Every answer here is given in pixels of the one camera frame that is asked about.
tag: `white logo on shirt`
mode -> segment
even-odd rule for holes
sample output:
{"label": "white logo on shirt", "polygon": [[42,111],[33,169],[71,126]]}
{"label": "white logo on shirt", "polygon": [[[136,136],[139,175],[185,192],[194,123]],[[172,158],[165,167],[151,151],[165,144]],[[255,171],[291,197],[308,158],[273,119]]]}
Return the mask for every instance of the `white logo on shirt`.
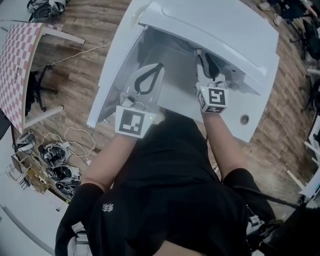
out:
{"label": "white logo on shirt", "polygon": [[108,212],[108,213],[110,213],[112,210],[114,209],[114,205],[113,204],[104,204],[104,205],[102,205],[102,211],[104,211],[104,212]]}

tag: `sneaker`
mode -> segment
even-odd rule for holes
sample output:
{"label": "sneaker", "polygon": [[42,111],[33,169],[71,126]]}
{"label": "sneaker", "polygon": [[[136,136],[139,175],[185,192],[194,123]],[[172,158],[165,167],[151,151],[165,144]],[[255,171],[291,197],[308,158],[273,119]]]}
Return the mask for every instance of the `sneaker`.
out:
{"label": "sneaker", "polygon": [[282,17],[279,14],[274,14],[273,22],[276,26],[279,26],[282,22]]}
{"label": "sneaker", "polygon": [[258,8],[262,11],[269,11],[270,4],[268,2],[263,2],[263,3],[258,4]]}

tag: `checkered tablecloth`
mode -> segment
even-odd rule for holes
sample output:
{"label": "checkered tablecloth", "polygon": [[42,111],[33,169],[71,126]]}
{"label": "checkered tablecloth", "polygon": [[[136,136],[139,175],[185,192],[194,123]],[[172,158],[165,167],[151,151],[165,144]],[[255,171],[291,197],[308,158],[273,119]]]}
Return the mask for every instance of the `checkered tablecloth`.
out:
{"label": "checkered tablecloth", "polygon": [[0,108],[13,126],[23,132],[28,77],[43,23],[10,27],[0,56]]}

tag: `red and white checkered table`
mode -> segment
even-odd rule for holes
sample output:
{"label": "red and white checkered table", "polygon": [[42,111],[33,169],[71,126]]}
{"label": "red and white checkered table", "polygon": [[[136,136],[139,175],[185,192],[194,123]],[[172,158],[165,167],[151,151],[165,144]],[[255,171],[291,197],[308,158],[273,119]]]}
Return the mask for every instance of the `red and white checkered table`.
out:
{"label": "red and white checkered table", "polygon": [[[43,33],[69,39],[83,44],[78,37],[46,27],[43,23],[19,23],[11,25],[0,56],[0,108],[13,126],[22,133],[25,128],[25,104],[28,79],[32,61]],[[36,123],[63,110],[53,109]]]}

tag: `wooden floor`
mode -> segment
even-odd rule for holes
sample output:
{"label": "wooden floor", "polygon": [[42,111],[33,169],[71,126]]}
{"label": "wooden floor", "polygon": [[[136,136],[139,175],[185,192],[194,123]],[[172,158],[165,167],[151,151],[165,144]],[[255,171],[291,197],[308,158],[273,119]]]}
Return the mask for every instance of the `wooden floor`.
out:
{"label": "wooden floor", "polygon": [[[273,12],[256,8],[258,0],[250,0],[251,7],[273,25]],[[54,36],[43,37],[37,48],[33,68],[42,67],[112,41],[130,0],[70,0],[67,10],[57,23],[62,31],[86,40],[84,45]],[[295,202],[299,188],[286,173],[289,169],[301,181],[307,182],[315,171],[304,141],[309,132],[314,113],[301,113],[307,94],[299,87],[307,88],[306,67],[300,58],[300,47],[289,43],[297,37],[285,23],[276,28],[279,32],[277,54],[280,56],[276,80],[265,112],[250,143],[241,143],[249,161],[249,171],[259,187],[266,193]],[[109,47],[98,48],[65,62],[58,63],[47,72],[44,85],[57,88],[57,96],[43,94],[47,106],[61,104],[64,112],[31,127],[38,144],[47,133],[58,134],[64,139],[68,127],[87,130],[102,149],[114,134],[114,128],[103,123],[95,129],[87,126],[88,116],[98,91],[98,82]],[[48,136],[45,142],[53,137]],[[85,133],[70,132],[69,140],[87,147],[93,143]],[[83,154],[81,149],[74,151]],[[72,156],[72,165],[86,171],[85,163]],[[272,204],[278,217],[290,210]]]}

